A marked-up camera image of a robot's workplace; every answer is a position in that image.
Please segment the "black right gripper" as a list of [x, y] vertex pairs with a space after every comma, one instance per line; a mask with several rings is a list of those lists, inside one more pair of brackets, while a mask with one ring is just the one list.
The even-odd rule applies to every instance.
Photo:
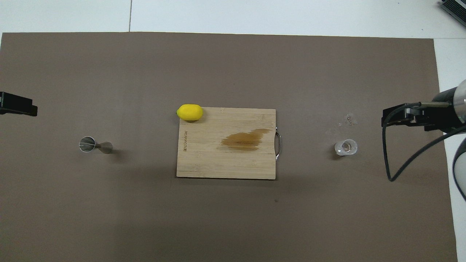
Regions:
[[[450, 88], [437, 94], [433, 102], [449, 102], [453, 103], [456, 87]], [[382, 110], [382, 127], [386, 126], [406, 126], [407, 125], [429, 125], [425, 126], [424, 131], [440, 130], [443, 133], [449, 133], [461, 127], [453, 106], [446, 108], [429, 108], [422, 103], [408, 103], [405, 106], [393, 106]]]

